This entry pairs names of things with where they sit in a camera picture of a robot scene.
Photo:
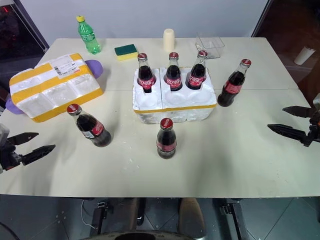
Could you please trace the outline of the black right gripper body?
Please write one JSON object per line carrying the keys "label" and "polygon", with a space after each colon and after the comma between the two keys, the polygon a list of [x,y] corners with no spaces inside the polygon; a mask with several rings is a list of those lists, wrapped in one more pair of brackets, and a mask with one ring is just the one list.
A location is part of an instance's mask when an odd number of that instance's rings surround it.
{"label": "black right gripper body", "polygon": [[320,142],[320,112],[316,108],[309,108],[308,114],[310,117],[308,140],[312,142]]}

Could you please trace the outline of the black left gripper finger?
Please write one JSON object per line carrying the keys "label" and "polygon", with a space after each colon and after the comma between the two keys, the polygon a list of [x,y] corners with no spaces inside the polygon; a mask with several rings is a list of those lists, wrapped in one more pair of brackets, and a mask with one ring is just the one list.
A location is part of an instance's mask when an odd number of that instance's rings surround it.
{"label": "black left gripper finger", "polygon": [[24,166],[26,166],[30,163],[33,163],[33,162],[47,156],[55,147],[56,147],[55,144],[41,146],[26,155],[22,155],[20,162]]}
{"label": "black left gripper finger", "polygon": [[24,132],[15,136],[11,136],[7,140],[14,146],[18,146],[27,143],[28,141],[30,141],[38,135],[39,133],[37,132]]}

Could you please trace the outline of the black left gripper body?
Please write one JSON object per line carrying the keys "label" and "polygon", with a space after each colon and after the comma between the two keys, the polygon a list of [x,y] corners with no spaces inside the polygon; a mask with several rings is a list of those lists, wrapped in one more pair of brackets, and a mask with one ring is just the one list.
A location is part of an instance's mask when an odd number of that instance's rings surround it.
{"label": "black left gripper body", "polygon": [[10,141],[6,140],[0,146],[0,170],[8,171],[22,162],[22,155],[15,152],[16,147]]}

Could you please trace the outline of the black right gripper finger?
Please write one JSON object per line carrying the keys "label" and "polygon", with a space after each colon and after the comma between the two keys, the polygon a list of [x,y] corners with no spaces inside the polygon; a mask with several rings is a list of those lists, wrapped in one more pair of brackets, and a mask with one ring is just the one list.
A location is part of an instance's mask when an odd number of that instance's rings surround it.
{"label": "black right gripper finger", "polygon": [[295,105],[295,106],[284,107],[282,110],[293,116],[301,117],[301,118],[311,118],[313,116],[313,108],[310,108],[310,107]]}
{"label": "black right gripper finger", "polygon": [[309,147],[311,144],[308,140],[308,136],[302,130],[294,129],[291,126],[284,124],[268,124],[267,127],[281,136],[299,141],[305,147]]}

